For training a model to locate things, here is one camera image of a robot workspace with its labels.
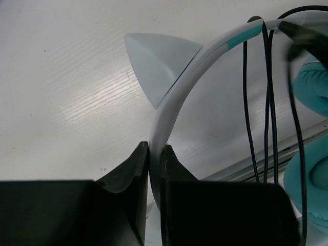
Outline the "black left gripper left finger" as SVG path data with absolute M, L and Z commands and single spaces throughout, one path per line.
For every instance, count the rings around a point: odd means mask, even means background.
M 1 245 L 144 245 L 148 143 L 99 180 L 1 182 Z

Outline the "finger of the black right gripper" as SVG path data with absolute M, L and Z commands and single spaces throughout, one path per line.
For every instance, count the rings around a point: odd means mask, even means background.
M 285 55 L 287 62 L 294 61 L 307 51 L 327 66 L 327 35 L 286 21 L 279 24 L 278 30 L 292 40 Z

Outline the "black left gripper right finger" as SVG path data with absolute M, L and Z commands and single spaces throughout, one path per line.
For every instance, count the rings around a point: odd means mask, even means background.
M 161 155 L 163 245 L 300 245 L 299 222 L 272 183 L 203 181 L 166 146 Z

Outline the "teal cat-ear headphones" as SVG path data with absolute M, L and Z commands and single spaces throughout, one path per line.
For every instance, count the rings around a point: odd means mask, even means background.
M 146 97 L 156 109 L 149 140 L 150 181 L 160 206 L 160 157 L 180 109 L 199 79 L 226 52 L 258 36 L 264 21 L 252 21 L 223 34 L 212 44 L 154 33 L 124 36 L 127 54 Z

